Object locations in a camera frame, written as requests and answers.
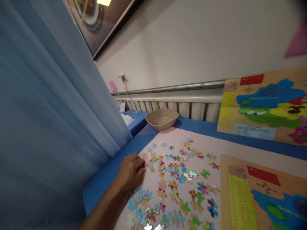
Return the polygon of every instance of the hand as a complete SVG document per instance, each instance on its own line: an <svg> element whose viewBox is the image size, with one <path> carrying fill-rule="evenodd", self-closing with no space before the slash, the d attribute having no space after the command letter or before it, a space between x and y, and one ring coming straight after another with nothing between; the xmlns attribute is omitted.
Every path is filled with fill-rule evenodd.
<svg viewBox="0 0 307 230"><path fill-rule="evenodd" d="M139 186L146 172L146 169L143 168L145 163L146 161L135 153L126 156L121 163L114 184L121 187L121 191L124 193Z"/></svg>

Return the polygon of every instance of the white wall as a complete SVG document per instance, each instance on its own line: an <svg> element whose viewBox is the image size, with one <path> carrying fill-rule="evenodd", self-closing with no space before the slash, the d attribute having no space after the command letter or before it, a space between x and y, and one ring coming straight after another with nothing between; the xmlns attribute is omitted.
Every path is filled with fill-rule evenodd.
<svg viewBox="0 0 307 230"><path fill-rule="evenodd" d="M96 64L129 90L294 67L307 56L283 55L301 19L291 0L146 0Z"/></svg>

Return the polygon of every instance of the blue map region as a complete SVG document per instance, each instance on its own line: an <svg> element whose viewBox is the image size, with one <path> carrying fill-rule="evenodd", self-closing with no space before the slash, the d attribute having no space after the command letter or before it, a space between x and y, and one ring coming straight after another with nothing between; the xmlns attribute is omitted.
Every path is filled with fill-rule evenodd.
<svg viewBox="0 0 307 230"><path fill-rule="evenodd" d="M277 84L269 84L267 87L261 87L254 94L237 96L237 103L241 107L277 108L279 103L286 103L305 95L305 92L301 89L292 89L291 87L293 85L293 81L289 81L286 78Z"/></svg>
<svg viewBox="0 0 307 230"><path fill-rule="evenodd" d="M284 193L285 199L279 200L252 190L255 201L267 212L269 218L279 225L293 230L307 229L307 199L301 195L290 196Z"/></svg>

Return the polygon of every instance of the electrical outlet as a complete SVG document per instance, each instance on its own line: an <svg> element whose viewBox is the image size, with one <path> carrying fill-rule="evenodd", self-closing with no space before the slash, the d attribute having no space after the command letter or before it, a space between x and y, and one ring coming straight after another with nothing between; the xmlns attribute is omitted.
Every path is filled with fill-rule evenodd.
<svg viewBox="0 0 307 230"><path fill-rule="evenodd" d="M109 84L110 84L110 88L111 88L111 91L112 91L112 92L117 91L117 88L116 88L116 86L115 86L114 81L110 81Z"/></svg>
<svg viewBox="0 0 307 230"><path fill-rule="evenodd" d="M126 76L126 73L123 73L123 74L121 74L121 75L119 75L119 76L121 77L121 79L122 79L123 82L124 82L124 81L128 81L127 76Z"/></svg>

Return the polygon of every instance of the blue curtain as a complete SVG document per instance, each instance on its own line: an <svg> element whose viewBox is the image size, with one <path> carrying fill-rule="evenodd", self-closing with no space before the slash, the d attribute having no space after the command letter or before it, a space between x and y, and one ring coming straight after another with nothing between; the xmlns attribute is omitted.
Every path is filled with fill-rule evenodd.
<svg viewBox="0 0 307 230"><path fill-rule="evenodd" d="M0 229L75 228L131 138L62 0L0 0Z"/></svg>

